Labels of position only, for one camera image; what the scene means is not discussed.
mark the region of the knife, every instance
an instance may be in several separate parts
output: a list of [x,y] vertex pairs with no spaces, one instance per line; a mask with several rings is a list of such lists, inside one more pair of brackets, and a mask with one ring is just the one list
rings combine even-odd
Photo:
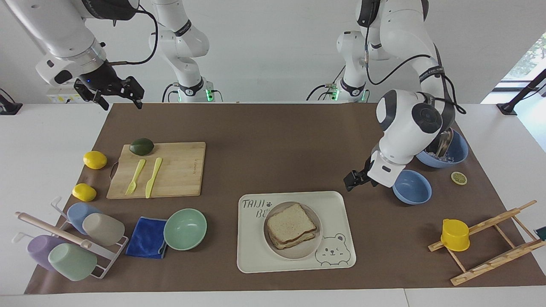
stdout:
[[146,198],[150,198],[152,195],[153,183],[156,182],[156,176],[157,172],[159,171],[159,167],[161,166],[161,162],[163,162],[163,158],[157,158],[156,163],[153,165],[152,178],[150,178],[148,183],[146,183]]

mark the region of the lemon slice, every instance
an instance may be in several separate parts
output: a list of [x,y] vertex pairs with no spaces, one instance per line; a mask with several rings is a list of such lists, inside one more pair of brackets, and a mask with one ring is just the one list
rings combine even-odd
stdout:
[[468,182],[468,179],[466,179],[465,174],[461,172],[452,172],[451,173],[451,180],[453,180],[454,183],[463,186]]

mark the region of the yellow lemon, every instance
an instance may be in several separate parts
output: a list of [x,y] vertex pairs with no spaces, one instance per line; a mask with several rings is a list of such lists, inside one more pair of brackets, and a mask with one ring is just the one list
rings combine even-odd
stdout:
[[72,195],[82,202],[90,202],[97,196],[97,191],[88,184],[77,184],[72,189]]
[[468,179],[466,179],[465,174],[460,172],[452,172],[451,173],[451,180],[453,180],[454,183],[463,186],[468,182]]
[[108,163],[106,156],[100,151],[90,151],[84,155],[85,166],[92,169],[101,169]]

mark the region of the tree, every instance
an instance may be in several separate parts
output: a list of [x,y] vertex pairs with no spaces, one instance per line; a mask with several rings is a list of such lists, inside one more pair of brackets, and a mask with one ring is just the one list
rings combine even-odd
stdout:
[[527,50],[514,68],[510,70],[506,79],[518,79],[527,76],[528,73],[537,66],[537,62],[533,61],[537,56],[540,59],[546,57],[546,33],[543,34],[529,50]]

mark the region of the plate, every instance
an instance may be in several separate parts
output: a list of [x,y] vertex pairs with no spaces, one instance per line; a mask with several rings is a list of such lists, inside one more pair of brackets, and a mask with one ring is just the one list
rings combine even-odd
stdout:
[[[267,227],[268,220],[275,214],[281,212],[282,210],[294,204],[299,204],[301,206],[301,208],[305,211],[305,213],[308,215],[311,221],[313,221],[315,226],[317,226],[317,229],[314,231],[313,239],[308,241],[303,241],[302,243],[289,247],[287,249],[279,250],[275,248],[274,244],[271,242],[271,239],[269,238],[268,227]],[[265,217],[263,228],[264,228],[264,240],[266,241],[270,250],[284,259],[299,260],[299,259],[307,258],[311,256],[312,254],[314,254],[314,252],[320,246],[322,241],[322,224],[321,224],[321,220],[318,218],[318,215],[313,211],[313,209],[298,202],[284,202],[273,207],[271,211],[269,211],[269,213]]]

